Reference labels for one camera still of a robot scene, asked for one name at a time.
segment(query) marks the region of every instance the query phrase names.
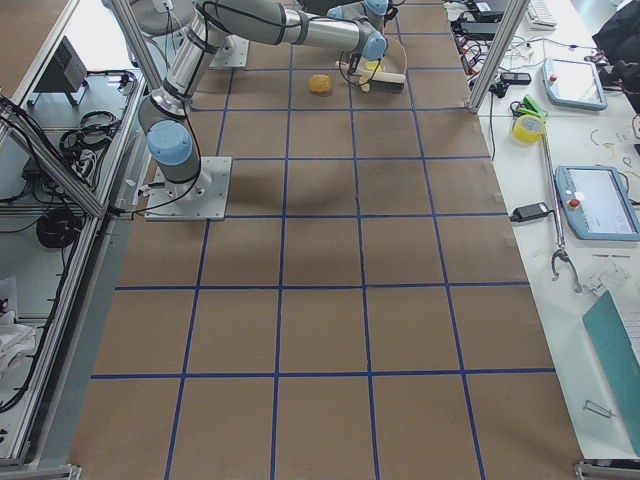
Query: power adapter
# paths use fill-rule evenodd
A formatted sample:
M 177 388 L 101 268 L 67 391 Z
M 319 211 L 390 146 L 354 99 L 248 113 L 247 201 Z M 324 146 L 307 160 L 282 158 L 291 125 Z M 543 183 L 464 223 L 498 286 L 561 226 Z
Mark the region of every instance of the power adapter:
M 29 157 L 27 163 L 22 167 L 22 174 L 20 176 L 27 181 L 34 181 L 40 178 L 41 175 L 42 172 L 40 171 L 35 159 L 33 157 Z
M 504 98 L 509 89 L 509 84 L 505 82 L 496 82 L 489 87 L 489 91 L 498 98 Z
M 553 210 L 549 210 L 549 207 L 547 207 L 547 204 L 544 202 L 532 203 L 531 205 L 516 208 L 509 217 L 509 220 L 516 223 L 529 222 L 538 218 L 544 218 L 552 211 Z

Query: keyboard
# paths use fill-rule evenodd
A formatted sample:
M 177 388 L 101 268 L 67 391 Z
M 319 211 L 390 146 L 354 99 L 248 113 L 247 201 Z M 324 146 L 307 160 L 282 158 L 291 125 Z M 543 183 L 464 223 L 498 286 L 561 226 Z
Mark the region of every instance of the keyboard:
M 545 0 L 529 0 L 524 16 L 532 30 L 555 30 L 558 24 L 547 9 Z

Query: electronic device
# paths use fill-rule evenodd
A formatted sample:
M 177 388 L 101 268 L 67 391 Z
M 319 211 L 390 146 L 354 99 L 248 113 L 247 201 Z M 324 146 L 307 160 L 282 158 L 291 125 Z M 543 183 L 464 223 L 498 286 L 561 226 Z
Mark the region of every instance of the electronic device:
M 460 33 L 471 39 L 493 40 L 500 23 L 460 22 Z
M 526 72 L 504 72 L 500 74 L 500 81 L 509 85 L 529 85 L 531 75 Z
M 465 6 L 478 23 L 497 23 L 502 20 L 509 0 L 466 0 Z
M 578 238 L 640 240 L 640 222 L 614 167 L 558 167 L 555 182 Z
M 545 0 L 529 0 L 524 18 L 527 19 L 529 28 L 532 30 L 553 31 L 558 25 L 553 14 L 547 8 Z
M 67 37 L 62 41 L 36 85 L 36 93 L 75 93 L 82 86 L 87 69 Z
M 549 101 L 563 107 L 604 110 L 607 100 L 593 63 L 547 58 L 542 81 Z

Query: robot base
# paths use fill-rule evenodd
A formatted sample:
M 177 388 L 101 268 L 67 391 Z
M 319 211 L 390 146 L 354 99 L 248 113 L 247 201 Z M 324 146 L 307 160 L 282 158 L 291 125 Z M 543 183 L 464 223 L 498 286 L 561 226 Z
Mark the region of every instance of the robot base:
M 211 185 L 202 196 L 190 200 L 178 200 L 162 207 L 172 200 L 162 188 L 151 191 L 148 210 L 144 216 L 149 221 L 223 220 L 227 208 L 229 179 L 231 177 L 231 157 L 202 157 L 202 170 L 211 177 Z M 156 170 L 154 182 L 164 182 L 160 169 Z

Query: white table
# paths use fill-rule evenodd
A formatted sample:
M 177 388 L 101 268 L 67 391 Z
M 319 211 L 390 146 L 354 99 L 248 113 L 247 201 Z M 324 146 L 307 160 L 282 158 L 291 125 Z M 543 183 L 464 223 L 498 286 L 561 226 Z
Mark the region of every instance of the white table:
M 547 0 L 558 27 L 555 32 L 533 31 L 521 25 L 518 35 L 530 39 L 544 35 L 566 44 L 593 45 L 591 37 L 569 0 Z M 636 139 L 631 119 L 634 112 L 627 99 L 618 93 L 607 93 L 609 106 L 602 112 L 570 109 L 552 105 L 542 85 L 540 65 L 545 57 L 582 60 L 589 54 L 586 49 L 570 49 L 551 42 L 533 42 L 531 48 L 519 49 L 524 54 L 505 57 L 502 66 L 528 71 L 532 83 L 527 87 L 511 86 L 503 99 L 494 99 L 493 130 L 496 144 L 495 170 L 507 210 L 539 201 L 551 204 L 549 182 L 544 164 L 542 143 L 524 145 L 511 133 L 513 122 L 509 104 L 520 101 L 526 93 L 547 109 L 548 138 L 554 166 L 608 165 L 626 173 L 630 182 L 630 195 L 640 197 L 640 156 L 633 148 Z M 489 105 L 487 96 L 479 116 L 487 144 L 489 134 Z M 631 167 L 623 158 L 631 159 Z M 594 242 L 579 240 L 563 219 L 567 252 L 576 266 L 578 275 L 584 274 L 594 262 L 602 262 L 596 255 L 618 255 L 613 261 L 631 274 L 616 298 L 629 308 L 640 311 L 640 247 L 630 242 Z M 590 400 L 607 409 L 617 411 L 582 316 L 597 297 L 592 293 L 576 294 L 568 267 L 558 262 L 560 279 L 552 281 L 551 255 L 556 250 L 556 234 L 551 216 L 526 224 L 514 224 L 514 233 L 522 260 L 544 327 L 557 375 L 560 380 L 569 415 L 580 444 L 588 459 L 637 459 L 626 429 L 619 416 L 605 418 L 583 408 Z

